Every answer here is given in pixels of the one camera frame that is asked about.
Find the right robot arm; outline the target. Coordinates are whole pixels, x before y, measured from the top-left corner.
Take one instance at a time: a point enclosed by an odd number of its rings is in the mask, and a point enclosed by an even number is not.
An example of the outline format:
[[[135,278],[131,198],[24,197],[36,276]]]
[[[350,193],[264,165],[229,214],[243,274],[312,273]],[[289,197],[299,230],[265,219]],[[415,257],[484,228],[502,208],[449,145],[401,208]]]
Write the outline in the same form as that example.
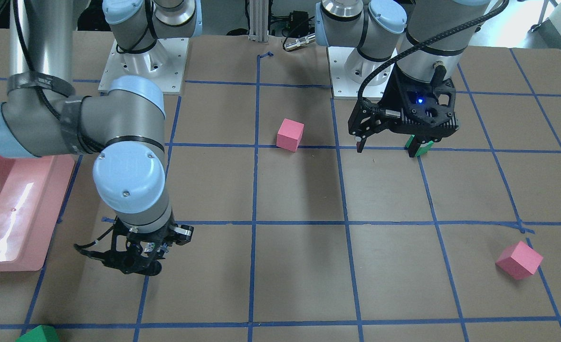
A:
[[[74,26],[71,0],[11,3],[0,156],[96,154],[96,190],[116,213],[107,230],[111,247],[74,247],[124,274],[155,276],[168,248],[189,243],[194,230],[174,221],[166,188],[163,92],[143,76],[124,75],[106,95],[77,95],[69,65]]]

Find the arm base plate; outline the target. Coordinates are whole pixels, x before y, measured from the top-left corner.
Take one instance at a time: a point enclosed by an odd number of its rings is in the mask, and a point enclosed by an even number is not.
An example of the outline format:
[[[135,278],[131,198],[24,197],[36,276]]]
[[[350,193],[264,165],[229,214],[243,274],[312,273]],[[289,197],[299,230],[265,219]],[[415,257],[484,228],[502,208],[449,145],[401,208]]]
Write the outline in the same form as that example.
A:
[[[120,76],[143,76],[154,82],[165,95],[180,95],[185,72],[189,38],[159,39],[143,54],[119,54],[113,42],[98,90],[106,93]]]
[[[363,80],[371,74],[381,62],[364,59],[351,47],[328,47],[329,71],[332,80],[333,97],[335,99],[355,100]],[[374,101],[384,95],[386,86],[393,70],[393,65],[380,72],[366,86],[363,96]]]

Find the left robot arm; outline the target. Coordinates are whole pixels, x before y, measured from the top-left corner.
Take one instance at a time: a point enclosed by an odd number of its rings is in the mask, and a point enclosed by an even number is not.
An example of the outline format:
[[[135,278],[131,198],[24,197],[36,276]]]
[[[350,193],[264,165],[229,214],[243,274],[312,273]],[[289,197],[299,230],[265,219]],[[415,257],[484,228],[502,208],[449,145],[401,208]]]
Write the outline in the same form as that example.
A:
[[[452,74],[487,0],[323,0],[316,5],[320,46],[352,48],[347,72],[359,89],[348,133],[360,153],[389,130],[410,136],[411,158],[460,129]]]

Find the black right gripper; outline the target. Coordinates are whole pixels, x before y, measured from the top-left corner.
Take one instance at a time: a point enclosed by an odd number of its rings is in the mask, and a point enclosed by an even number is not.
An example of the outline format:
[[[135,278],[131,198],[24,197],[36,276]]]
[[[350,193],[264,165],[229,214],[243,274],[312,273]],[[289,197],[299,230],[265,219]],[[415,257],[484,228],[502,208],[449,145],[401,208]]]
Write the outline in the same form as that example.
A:
[[[81,255],[98,260],[104,266],[115,266],[123,274],[156,276],[162,270],[161,260],[173,244],[178,246],[191,242],[195,227],[178,225],[169,218],[163,227],[153,232],[139,232],[130,228],[119,218],[112,225],[112,244],[105,252],[87,250],[92,245],[78,245],[74,249]]]

